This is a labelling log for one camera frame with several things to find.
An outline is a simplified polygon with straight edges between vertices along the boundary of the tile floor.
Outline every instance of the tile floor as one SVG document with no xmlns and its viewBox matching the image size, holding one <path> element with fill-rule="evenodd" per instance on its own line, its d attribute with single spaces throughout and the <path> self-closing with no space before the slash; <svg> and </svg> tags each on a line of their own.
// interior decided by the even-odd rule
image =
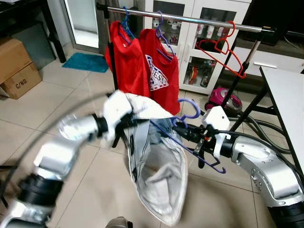
<svg viewBox="0 0 304 228">
<path fill-rule="evenodd" d="M 76 51 L 70 50 L 67 55 L 71 56 L 74 52 Z M 114 88 L 110 71 L 100 74 L 62 68 L 61 65 L 55 60 L 44 67 L 40 71 L 43 81 L 19 100 L 0 98 L 0 164 L 13 164 L 33 139 L 43 134 L 14 176 L 8 189 L 9 195 L 16 191 L 16 182 L 20 177 L 30 172 L 32 161 L 40 146 L 57 134 L 55 127 L 46 127 L 77 102 Z M 254 97 L 243 92 L 238 92 L 238 95 L 244 108 Z M 179 97 L 194 99 L 202 108 L 208 99 L 206 96 L 185 91 L 180 91 Z M 104 98 L 97 99 L 75 113 L 79 116 L 98 113 L 104 101 Z M 261 105 L 271 105 L 270 99 L 264 98 Z M 191 114 L 193 111 L 188 104 L 181 104 L 180 114 Z M 278 120 L 273 116 L 256 112 L 252 115 L 256 119 L 278 124 Z M 201 118 L 198 118 L 189 123 L 199 124 L 200 121 Z M 246 124 L 242 124 L 238 131 L 255 134 Z M 268 129 L 267 133 L 276 143 L 287 146 L 281 135 Z M 274 227 L 250 176 L 240 167 L 223 157 L 222 166 L 227 169 L 227 174 L 219 174 L 209 167 L 200 170 L 197 159 L 190 154 L 187 154 L 187 157 L 188 193 L 181 220 L 176 227 Z M 117 148 L 109 150 L 101 149 L 98 141 L 85 145 L 58 198 L 57 208 L 48 226 L 102 228 L 111 218 L 125 216 L 134 223 L 134 227 L 166 227 L 138 200 L 124 164 L 125 159 L 121 141 Z M 1 204 L 0 220 L 4 211 Z"/>
</svg>

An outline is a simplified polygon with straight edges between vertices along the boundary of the red hanger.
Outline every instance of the red hanger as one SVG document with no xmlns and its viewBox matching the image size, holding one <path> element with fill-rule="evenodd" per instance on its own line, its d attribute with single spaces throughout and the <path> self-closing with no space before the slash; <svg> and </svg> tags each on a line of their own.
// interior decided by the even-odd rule
<svg viewBox="0 0 304 228">
<path fill-rule="evenodd" d="M 245 78 L 246 77 L 245 72 L 243 73 L 243 75 L 239 74 L 238 72 L 236 72 L 233 69 L 231 69 L 230 67 L 226 66 L 221 61 L 219 61 L 218 59 L 214 58 L 211 54 L 209 54 L 207 51 L 203 50 L 200 47 L 202 43 L 204 43 L 204 42 L 206 42 L 206 43 L 210 42 L 210 43 L 214 43 L 215 44 L 214 49 L 217 50 L 219 53 L 222 53 L 222 54 L 226 55 L 228 52 L 230 52 L 237 59 L 237 62 L 240 65 L 240 72 L 242 72 L 243 71 L 243 66 L 241 64 L 241 61 L 239 60 L 239 58 L 237 57 L 237 55 L 232 50 L 230 50 L 229 43 L 227 41 L 227 38 L 231 37 L 232 34 L 234 33 L 234 31 L 236 30 L 236 25 L 234 24 L 233 21 L 228 21 L 228 23 L 230 23 L 230 24 L 233 25 L 233 30 L 232 30 L 232 33 L 230 35 L 227 34 L 226 36 L 224 36 L 223 38 L 218 39 L 217 41 L 212 40 L 212 39 L 203 39 L 200 42 L 197 42 L 196 45 L 195 45 L 195 47 L 198 48 L 199 50 L 201 50 L 202 52 L 204 52 L 205 54 L 207 54 L 208 56 L 210 56 L 211 58 L 213 58 L 215 61 L 217 61 L 218 63 L 220 63 L 226 69 L 230 70 L 233 74 L 239 76 L 240 78 Z M 221 42 L 221 41 L 224 41 L 227 44 L 227 50 L 226 51 L 222 51 L 221 49 L 218 48 L 218 43 Z"/>
</svg>

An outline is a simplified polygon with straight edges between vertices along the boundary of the red t-shirt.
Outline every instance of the red t-shirt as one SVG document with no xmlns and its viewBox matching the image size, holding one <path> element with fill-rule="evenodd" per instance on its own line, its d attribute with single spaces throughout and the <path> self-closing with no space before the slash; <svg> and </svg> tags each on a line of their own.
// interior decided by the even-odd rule
<svg viewBox="0 0 304 228">
<path fill-rule="evenodd" d="M 125 93 L 149 97 L 148 78 L 139 40 L 134 39 L 131 41 L 119 21 L 111 24 L 110 36 L 114 44 L 118 89 Z M 104 57 L 112 70 L 108 47 Z"/>
<path fill-rule="evenodd" d="M 179 95 L 179 63 L 176 56 L 170 55 L 156 37 L 154 29 L 141 31 L 139 42 L 145 58 L 147 76 L 149 78 L 150 98 L 160 104 L 172 115 L 180 111 Z M 162 53 L 172 56 L 167 60 Z"/>
</svg>

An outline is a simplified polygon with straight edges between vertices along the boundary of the doormat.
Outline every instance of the doormat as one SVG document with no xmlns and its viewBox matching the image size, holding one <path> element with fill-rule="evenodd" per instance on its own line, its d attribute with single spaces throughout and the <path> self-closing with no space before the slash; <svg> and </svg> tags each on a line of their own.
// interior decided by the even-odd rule
<svg viewBox="0 0 304 228">
<path fill-rule="evenodd" d="M 62 67 L 105 73 L 108 65 L 103 56 L 75 53 Z"/>
</svg>

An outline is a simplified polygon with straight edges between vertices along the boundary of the cardboard box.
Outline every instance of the cardboard box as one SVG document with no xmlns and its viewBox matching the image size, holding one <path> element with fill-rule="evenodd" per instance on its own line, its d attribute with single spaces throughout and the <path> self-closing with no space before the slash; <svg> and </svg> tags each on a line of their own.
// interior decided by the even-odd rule
<svg viewBox="0 0 304 228">
<path fill-rule="evenodd" d="M 31 63 L 0 85 L 0 95 L 17 100 L 39 82 L 40 74 L 34 63 Z"/>
<path fill-rule="evenodd" d="M 0 39 L 0 84 L 31 62 L 21 41 L 10 37 Z"/>
</svg>

